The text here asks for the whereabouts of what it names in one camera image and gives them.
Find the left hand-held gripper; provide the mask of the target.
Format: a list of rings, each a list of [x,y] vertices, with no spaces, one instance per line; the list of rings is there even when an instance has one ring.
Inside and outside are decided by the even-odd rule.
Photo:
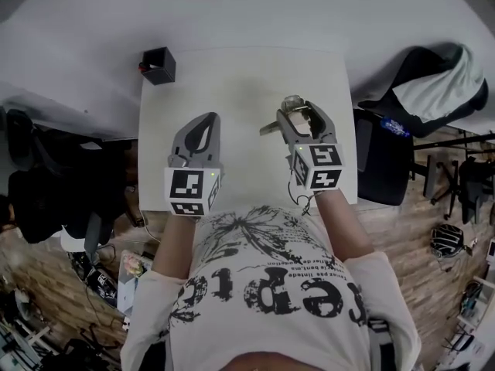
[[[220,116],[209,112],[191,120],[176,133],[172,153],[164,169],[169,211],[192,218],[208,215],[224,173],[220,163]]]

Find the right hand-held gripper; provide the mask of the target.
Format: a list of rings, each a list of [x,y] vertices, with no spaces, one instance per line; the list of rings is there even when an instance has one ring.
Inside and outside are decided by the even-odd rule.
[[[280,108],[276,113],[279,130],[288,146],[287,159],[295,184],[313,192],[338,189],[345,160],[336,140],[335,125],[313,102],[306,100],[305,106],[311,135],[298,132],[292,123],[291,116],[301,111],[299,107]]]

